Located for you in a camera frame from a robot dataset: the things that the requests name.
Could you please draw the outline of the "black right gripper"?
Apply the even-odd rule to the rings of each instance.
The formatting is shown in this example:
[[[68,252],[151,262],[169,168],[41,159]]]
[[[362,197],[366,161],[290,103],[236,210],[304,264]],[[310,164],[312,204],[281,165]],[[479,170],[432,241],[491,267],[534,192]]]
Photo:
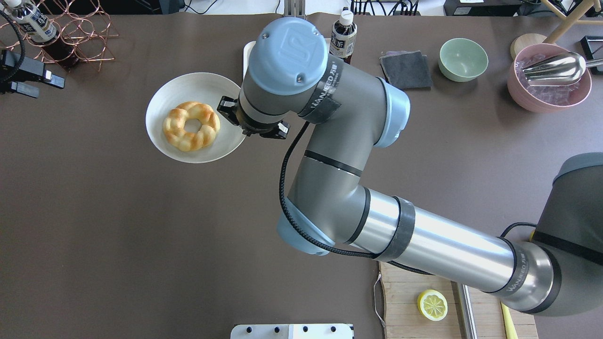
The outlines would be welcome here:
[[[252,119],[242,107],[239,107],[237,98],[222,96],[218,103],[218,112],[230,124],[239,125],[243,134],[249,137],[252,134],[258,134],[262,138],[286,139],[289,133],[290,124],[284,120],[264,124]]]

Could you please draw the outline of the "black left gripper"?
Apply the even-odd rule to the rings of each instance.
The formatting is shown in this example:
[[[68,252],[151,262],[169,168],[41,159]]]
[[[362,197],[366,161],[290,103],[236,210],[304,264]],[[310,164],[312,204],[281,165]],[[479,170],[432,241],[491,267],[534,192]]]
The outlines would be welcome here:
[[[45,65],[39,60],[24,58],[18,66],[21,54],[3,50],[1,52],[1,94],[21,94],[30,98],[38,98],[40,90],[27,81],[43,82],[58,89],[65,88],[65,79],[52,71],[46,71]]]

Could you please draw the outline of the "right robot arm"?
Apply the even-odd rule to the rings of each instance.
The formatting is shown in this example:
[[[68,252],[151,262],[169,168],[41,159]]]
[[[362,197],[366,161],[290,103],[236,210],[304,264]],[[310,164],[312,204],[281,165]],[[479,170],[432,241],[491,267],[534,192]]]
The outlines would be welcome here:
[[[250,53],[237,98],[218,112],[244,135],[284,139],[288,112],[314,124],[288,196],[278,195],[281,238],[311,255],[342,251],[433,274],[491,294],[521,313],[560,317],[602,305],[602,153],[567,159],[534,236],[513,242],[471,229],[359,184],[374,147],[405,128],[410,101],[384,79],[329,54],[310,22],[276,19]]]

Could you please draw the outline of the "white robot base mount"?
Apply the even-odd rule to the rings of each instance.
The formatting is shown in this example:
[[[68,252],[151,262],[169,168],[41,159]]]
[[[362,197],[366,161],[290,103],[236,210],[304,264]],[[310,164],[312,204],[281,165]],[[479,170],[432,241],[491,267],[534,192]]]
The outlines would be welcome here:
[[[291,323],[240,324],[234,326],[231,339],[353,339],[353,324]]]

